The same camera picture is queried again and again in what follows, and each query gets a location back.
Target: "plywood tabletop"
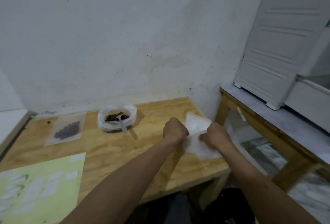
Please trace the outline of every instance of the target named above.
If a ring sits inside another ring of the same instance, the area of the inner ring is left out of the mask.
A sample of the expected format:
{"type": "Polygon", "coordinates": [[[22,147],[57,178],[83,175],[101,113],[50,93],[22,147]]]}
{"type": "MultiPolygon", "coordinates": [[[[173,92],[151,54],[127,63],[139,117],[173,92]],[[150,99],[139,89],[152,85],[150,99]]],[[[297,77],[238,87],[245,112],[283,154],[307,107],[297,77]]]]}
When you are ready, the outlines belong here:
{"type": "MultiPolygon", "coordinates": [[[[44,144],[57,117],[33,119],[1,161],[0,172],[86,152],[80,202],[107,175],[161,140],[163,127],[171,117],[184,122],[188,112],[204,116],[189,97],[143,103],[137,108],[136,123],[126,135],[102,132],[97,127],[98,111],[89,111],[81,139],[47,147],[44,144]]],[[[201,162],[179,146],[155,176],[142,202],[189,188],[228,171],[223,158],[201,162]]]]}

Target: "wooden frame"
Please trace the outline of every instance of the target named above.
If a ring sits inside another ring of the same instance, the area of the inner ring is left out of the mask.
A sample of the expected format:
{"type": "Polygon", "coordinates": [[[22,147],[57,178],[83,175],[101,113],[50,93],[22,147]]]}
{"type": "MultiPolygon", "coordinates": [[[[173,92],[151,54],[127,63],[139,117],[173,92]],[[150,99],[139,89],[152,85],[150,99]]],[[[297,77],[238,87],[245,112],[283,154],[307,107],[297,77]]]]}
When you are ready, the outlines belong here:
{"type": "Polygon", "coordinates": [[[297,143],[273,124],[256,114],[241,101],[221,88],[222,100],[216,122],[224,125],[229,110],[240,115],[238,107],[247,123],[274,145],[287,159],[288,163],[272,179],[284,191],[291,189],[305,174],[326,165],[312,152],[297,143]]]}

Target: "clear plastic bag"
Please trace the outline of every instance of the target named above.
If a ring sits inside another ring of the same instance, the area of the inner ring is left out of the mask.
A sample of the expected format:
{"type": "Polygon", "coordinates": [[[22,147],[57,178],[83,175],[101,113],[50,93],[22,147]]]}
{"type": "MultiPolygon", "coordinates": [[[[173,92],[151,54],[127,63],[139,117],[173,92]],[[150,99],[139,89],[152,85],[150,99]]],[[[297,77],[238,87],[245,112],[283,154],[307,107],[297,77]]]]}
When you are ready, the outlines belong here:
{"type": "Polygon", "coordinates": [[[109,114],[116,114],[119,112],[123,112],[123,114],[129,116],[129,118],[122,120],[126,127],[132,126],[135,123],[137,112],[136,106],[132,104],[110,105],[99,111],[97,116],[97,126],[99,129],[103,130],[104,132],[121,130],[122,128],[119,121],[105,121],[109,114]]]}
{"type": "Polygon", "coordinates": [[[82,137],[86,112],[60,115],[52,127],[45,146],[66,143],[82,137]]]}

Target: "brown food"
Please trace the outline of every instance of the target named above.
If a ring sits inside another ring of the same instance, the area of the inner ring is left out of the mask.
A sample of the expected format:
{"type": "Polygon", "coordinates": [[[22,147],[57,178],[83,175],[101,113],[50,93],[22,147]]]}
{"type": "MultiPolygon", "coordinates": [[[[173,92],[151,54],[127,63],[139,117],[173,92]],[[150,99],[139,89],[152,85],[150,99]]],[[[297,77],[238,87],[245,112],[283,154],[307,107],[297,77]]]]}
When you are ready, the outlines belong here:
{"type": "Polygon", "coordinates": [[[119,112],[118,114],[109,114],[108,117],[105,119],[105,121],[119,121],[116,117],[121,114],[122,114],[122,116],[120,117],[121,120],[126,120],[129,118],[128,115],[123,114],[123,112],[119,112]]]}

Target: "paper sheet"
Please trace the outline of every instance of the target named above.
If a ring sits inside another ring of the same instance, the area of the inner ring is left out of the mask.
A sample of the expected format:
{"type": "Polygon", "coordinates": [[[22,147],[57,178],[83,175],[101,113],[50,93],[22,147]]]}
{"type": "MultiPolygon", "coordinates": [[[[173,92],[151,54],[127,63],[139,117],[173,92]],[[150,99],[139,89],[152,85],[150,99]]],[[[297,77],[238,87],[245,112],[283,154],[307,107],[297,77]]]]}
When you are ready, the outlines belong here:
{"type": "Polygon", "coordinates": [[[78,200],[85,153],[0,173],[0,223],[62,221],[78,200]]]}
{"type": "Polygon", "coordinates": [[[185,126],[189,131],[189,136],[183,142],[183,149],[188,154],[195,154],[201,161],[221,158],[222,155],[215,149],[198,139],[200,134],[206,133],[206,129],[211,124],[207,118],[187,113],[185,126]]]}

